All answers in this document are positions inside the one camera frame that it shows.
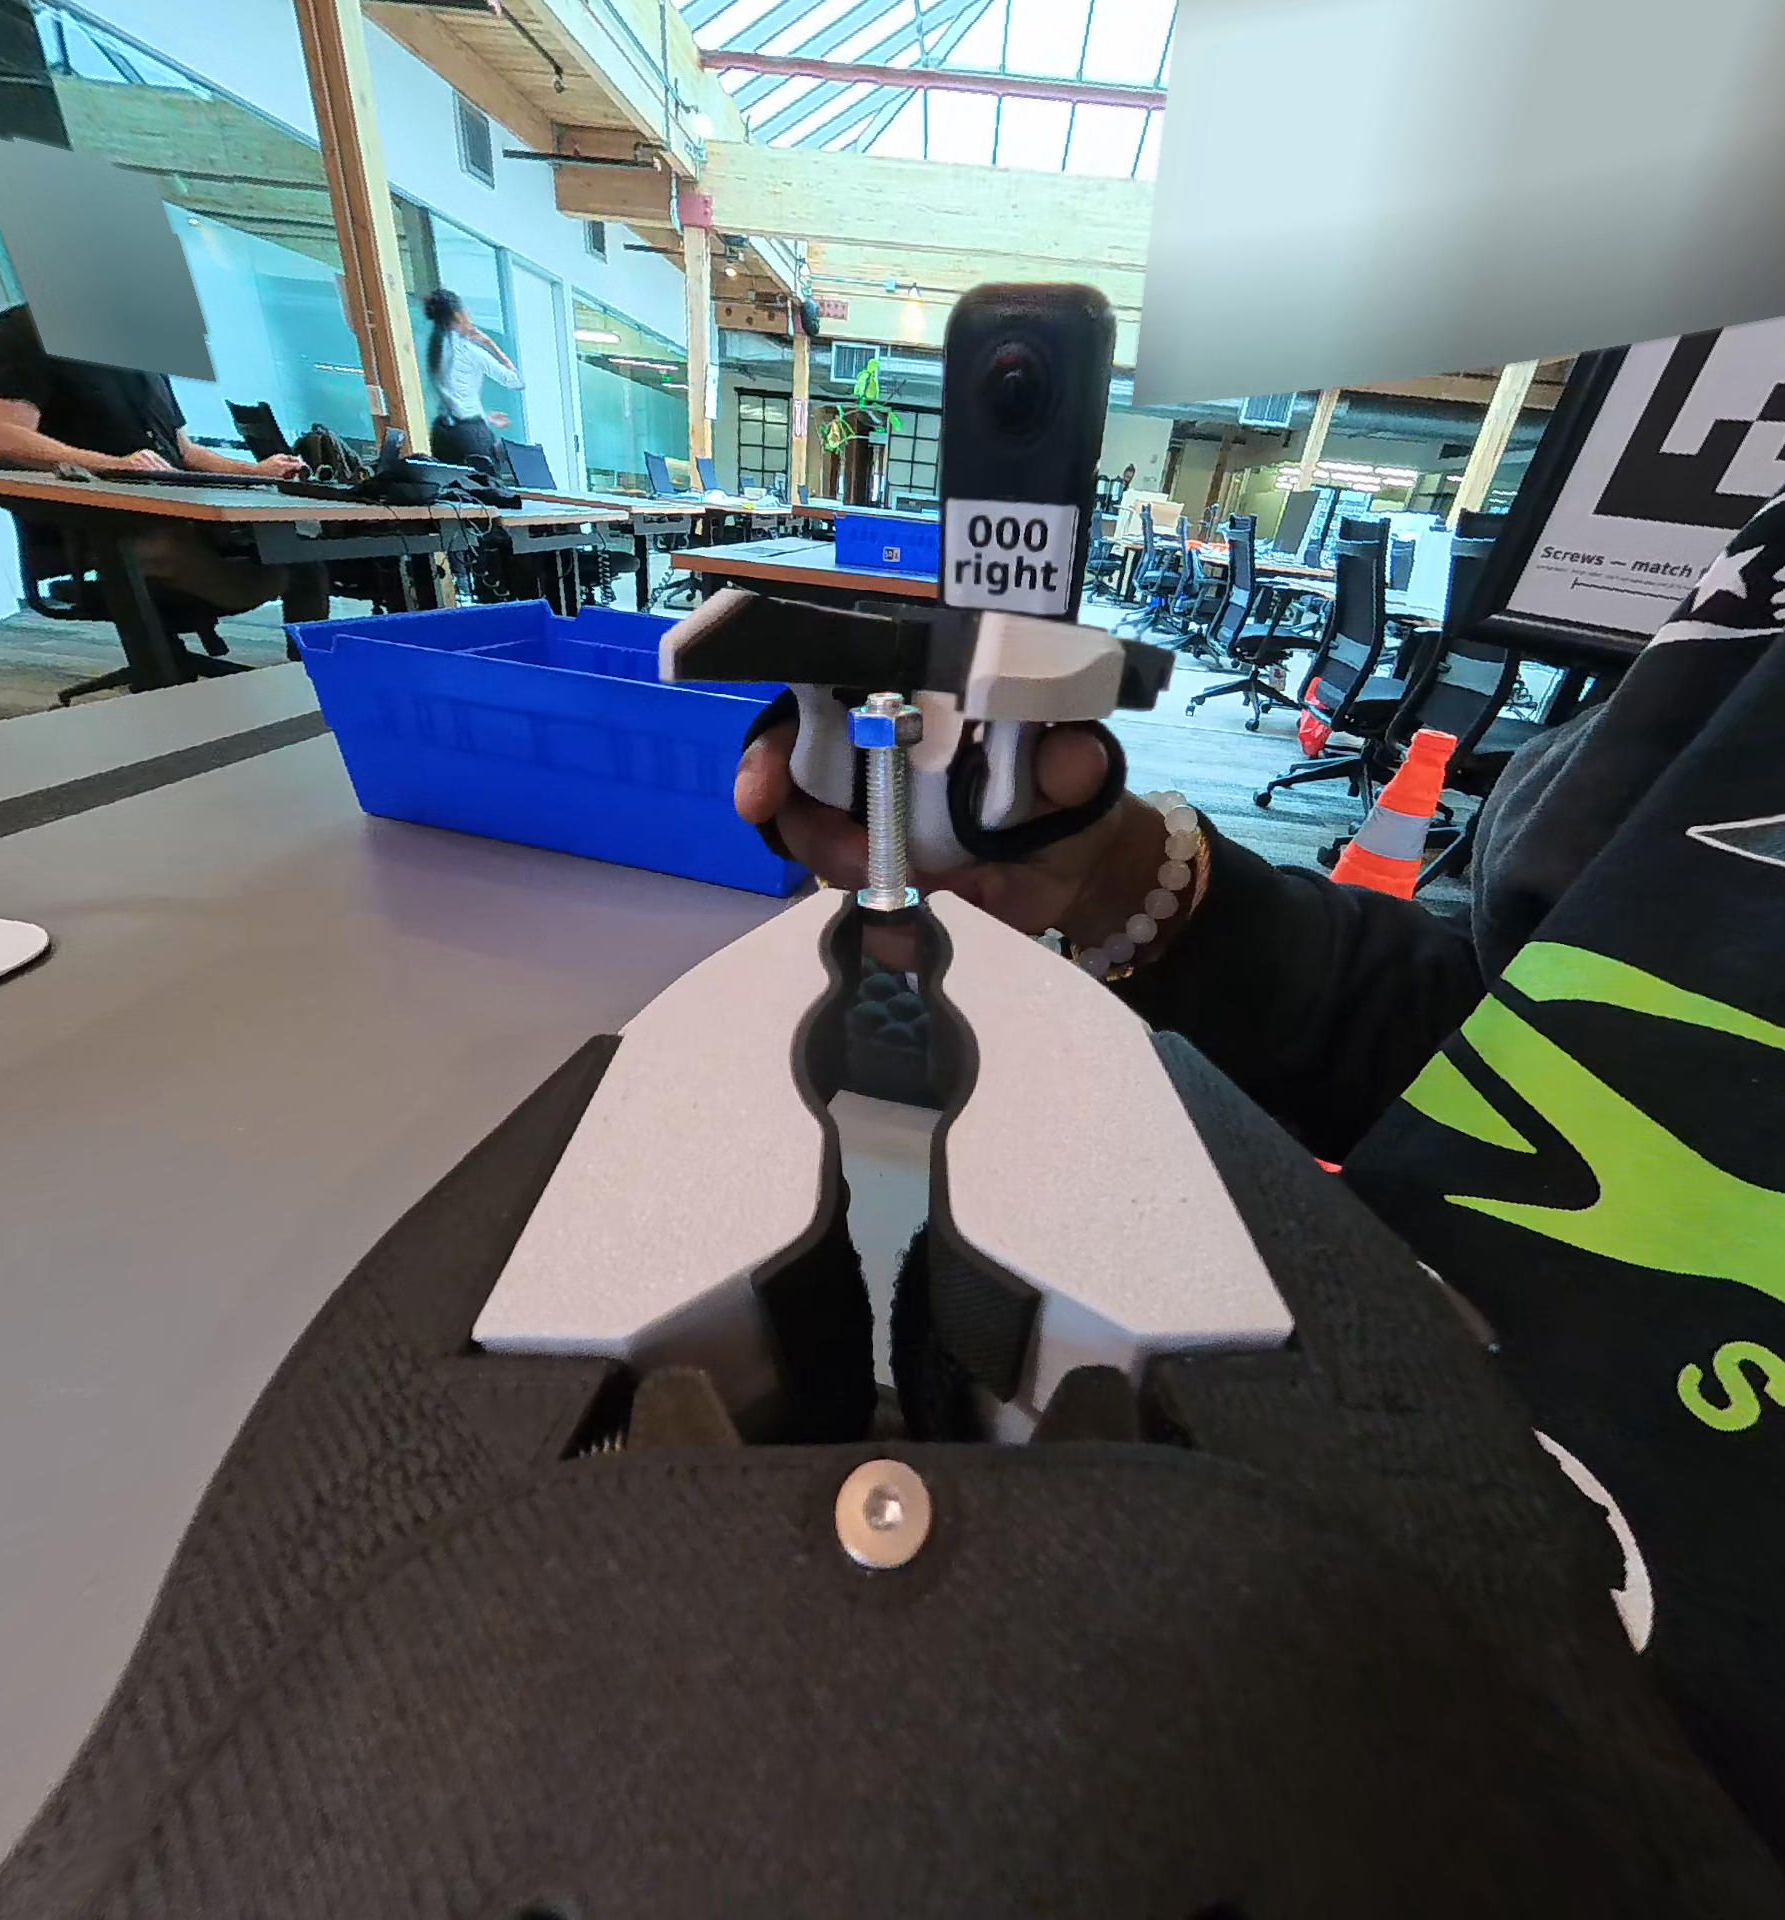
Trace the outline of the small blue bin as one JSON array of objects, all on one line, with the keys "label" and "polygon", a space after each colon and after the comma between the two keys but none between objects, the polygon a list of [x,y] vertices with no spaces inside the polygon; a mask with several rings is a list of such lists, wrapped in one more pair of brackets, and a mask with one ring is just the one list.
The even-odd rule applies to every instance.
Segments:
[{"label": "small blue bin", "polygon": [[839,510],[827,520],[839,570],[886,570],[886,577],[940,577],[944,525],[940,516],[886,516],[886,510]]}]

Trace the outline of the blue plastic bin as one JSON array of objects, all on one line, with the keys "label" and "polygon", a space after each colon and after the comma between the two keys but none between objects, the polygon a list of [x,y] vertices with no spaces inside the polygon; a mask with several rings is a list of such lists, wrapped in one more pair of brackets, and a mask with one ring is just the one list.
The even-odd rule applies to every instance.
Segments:
[{"label": "blue plastic bin", "polygon": [[809,873],[734,810],[779,684],[666,684],[674,616],[546,599],[295,624],[358,810],[787,897]]}]

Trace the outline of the black framed marker sign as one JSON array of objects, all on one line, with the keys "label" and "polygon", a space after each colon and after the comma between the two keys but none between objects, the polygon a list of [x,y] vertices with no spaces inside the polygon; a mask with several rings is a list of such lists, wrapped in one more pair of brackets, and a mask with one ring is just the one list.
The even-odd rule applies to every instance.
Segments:
[{"label": "black framed marker sign", "polygon": [[1785,320],[1584,352],[1491,542],[1473,628],[1625,655],[1785,491]]}]

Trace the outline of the row of black office chairs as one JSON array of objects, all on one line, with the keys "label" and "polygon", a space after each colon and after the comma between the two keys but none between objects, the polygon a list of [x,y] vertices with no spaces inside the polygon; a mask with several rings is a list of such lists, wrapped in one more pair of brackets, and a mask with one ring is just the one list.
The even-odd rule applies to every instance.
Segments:
[{"label": "row of black office chairs", "polygon": [[1265,779],[1251,803],[1302,786],[1336,786],[1365,824],[1377,797],[1401,779],[1406,747],[1420,730],[1453,737],[1442,797],[1463,797],[1466,813],[1453,817],[1453,803],[1432,810],[1420,881],[1463,874],[1478,841],[1478,813],[1502,786],[1509,758],[1537,730],[1517,723],[1509,699],[1522,684],[1522,655],[1466,634],[1420,634],[1406,673],[1383,673],[1387,592],[1377,588],[1372,542],[1340,542],[1336,551],[1336,603],[1330,634],[1311,655],[1311,684],[1302,723],[1330,728],[1317,758]]}]

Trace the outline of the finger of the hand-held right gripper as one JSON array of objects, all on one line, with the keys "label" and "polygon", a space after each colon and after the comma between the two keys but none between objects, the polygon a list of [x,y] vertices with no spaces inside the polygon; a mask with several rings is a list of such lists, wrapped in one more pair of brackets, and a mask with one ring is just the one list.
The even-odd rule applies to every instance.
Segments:
[{"label": "finger of the hand-held right gripper", "polygon": [[782,592],[714,588],[664,634],[664,684],[851,684],[918,693],[931,610],[923,603],[809,603]]},{"label": "finger of the hand-held right gripper", "polygon": [[1123,702],[1130,654],[1090,624],[978,610],[960,678],[968,723],[1071,728]]}]

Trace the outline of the person's right forearm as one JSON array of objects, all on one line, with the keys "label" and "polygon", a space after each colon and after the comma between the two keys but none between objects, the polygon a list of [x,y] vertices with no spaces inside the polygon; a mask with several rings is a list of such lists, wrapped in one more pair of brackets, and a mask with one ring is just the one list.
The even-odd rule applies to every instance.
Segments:
[{"label": "person's right forearm", "polygon": [[1208,828],[1192,925],[1120,998],[1340,1166],[1485,998],[1485,970],[1466,925]]}]

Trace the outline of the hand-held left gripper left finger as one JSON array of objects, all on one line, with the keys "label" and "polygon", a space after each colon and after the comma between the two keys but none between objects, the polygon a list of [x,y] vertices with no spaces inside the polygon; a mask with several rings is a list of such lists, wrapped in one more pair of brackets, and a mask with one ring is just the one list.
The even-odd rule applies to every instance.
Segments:
[{"label": "hand-held left gripper left finger", "polygon": [[848,1241],[833,1065],[851,895],[809,895],[649,998],[598,1065],[494,1291],[479,1349],[634,1371],[868,1371]]}]

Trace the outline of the person's right hand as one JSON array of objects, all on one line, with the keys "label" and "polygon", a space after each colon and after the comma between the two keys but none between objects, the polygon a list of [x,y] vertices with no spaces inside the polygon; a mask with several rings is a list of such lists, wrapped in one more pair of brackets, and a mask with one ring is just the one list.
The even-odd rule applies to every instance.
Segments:
[{"label": "person's right hand", "polygon": [[[739,762],[739,817],[779,828],[782,855],[800,862],[827,888],[866,888],[866,824],[839,810],[810,803],[796,772],[796,717],[753,730]],[[1021,867],[960,867],[918,873],[923,895],[972,897],[986,915],[1021,932],[1061,932],[1075,954],[1109,945],[1135,915],[1154,915],[1154,941],[1135,945],[1135,965],[1160,965],[1192,925],[1192,904],[1208,895],[1208,824],[1187,813],[1160,813],[1139,797],[1120,797],[1090,828],[1021,862]]]}]

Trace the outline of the black hoodie with green print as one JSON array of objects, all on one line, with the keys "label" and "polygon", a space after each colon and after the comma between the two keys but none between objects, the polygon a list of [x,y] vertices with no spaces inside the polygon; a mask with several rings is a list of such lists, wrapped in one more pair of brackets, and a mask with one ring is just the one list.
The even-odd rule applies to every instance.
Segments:
[{"label": "black hoodie with green print", "polygon": [[1485,998],[1350,1181],[1621,1502],[1785,1864],[1785,491],[1485,813]]}]

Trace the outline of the orange traffic cone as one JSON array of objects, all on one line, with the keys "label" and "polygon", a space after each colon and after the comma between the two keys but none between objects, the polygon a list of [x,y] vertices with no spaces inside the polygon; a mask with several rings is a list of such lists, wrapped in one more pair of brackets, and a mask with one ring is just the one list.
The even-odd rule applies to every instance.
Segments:
[{"label": "orange traffic cone", "polygon": [[1372,817],[1357,835],[1336,855],[1336,881],[1419,897],[1429,828],[1442,813],[1444,769],[1458,758],[1458,730],[1419,728],[1406,743],[1401,772],[1377,789]]}]

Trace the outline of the black honeycomb cushion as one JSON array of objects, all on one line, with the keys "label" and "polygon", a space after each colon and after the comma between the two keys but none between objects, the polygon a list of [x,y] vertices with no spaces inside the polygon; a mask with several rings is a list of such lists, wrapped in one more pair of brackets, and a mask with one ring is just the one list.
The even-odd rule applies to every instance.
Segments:
[{"label": "black honeycomb cushion", "polygon": [[891,976],[866,958],[866,915],[848,904],[816,932],[823,984],[796,1035],[796,1085],[810,1110],[833,1091],[873,1099],[904,1099],[925,1114],[957,1114],[978,1078],[978,1046],[960,1008],[944,998],[952,932],[940,915],[918,914],[918,976]]}]

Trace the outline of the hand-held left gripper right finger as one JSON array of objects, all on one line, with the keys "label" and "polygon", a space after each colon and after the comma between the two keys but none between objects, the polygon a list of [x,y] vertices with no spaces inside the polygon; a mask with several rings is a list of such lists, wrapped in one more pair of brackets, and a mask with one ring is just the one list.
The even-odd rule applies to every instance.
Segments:
[{"label": "hand-held left gripper right finger", "polygon": [[944,1065],[931,1327],[986,1405],[1075,1369],[1283,1349],[1296,1332],[1145,1022],[957,895],[925,976]]}]

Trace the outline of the thin long steel bolt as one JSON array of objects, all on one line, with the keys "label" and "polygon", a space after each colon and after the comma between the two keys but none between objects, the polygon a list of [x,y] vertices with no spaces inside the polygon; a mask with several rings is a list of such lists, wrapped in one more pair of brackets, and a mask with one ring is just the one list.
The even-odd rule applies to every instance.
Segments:
[{"label": "thin long steel bolt", "polygon": [[909,881],[909,747],[859,747],[866,769],[866,888],[859,914],[904,915],[918,914]]}]

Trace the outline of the black mesh office chair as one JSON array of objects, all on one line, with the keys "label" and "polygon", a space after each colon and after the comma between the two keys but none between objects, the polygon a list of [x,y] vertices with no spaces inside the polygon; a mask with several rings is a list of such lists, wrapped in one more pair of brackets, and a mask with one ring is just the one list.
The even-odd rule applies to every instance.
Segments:
[{"label": "black mesh office chair", "polygon": [[[19,583],[21,583],[21,603],[58,624],[112,624],[105,603],[105,583],[98,568],[89,551],[81,533],[63,533],[51,520],[21,520],[11,500],[0,500],[19,525]],[[179,655],[193,655],[193,669],[202,678],[234,673],[242,662],[233,655],[223,634],[219,634],[219,610],[156,588],[156,610],[162,628],[174,643]]]}]

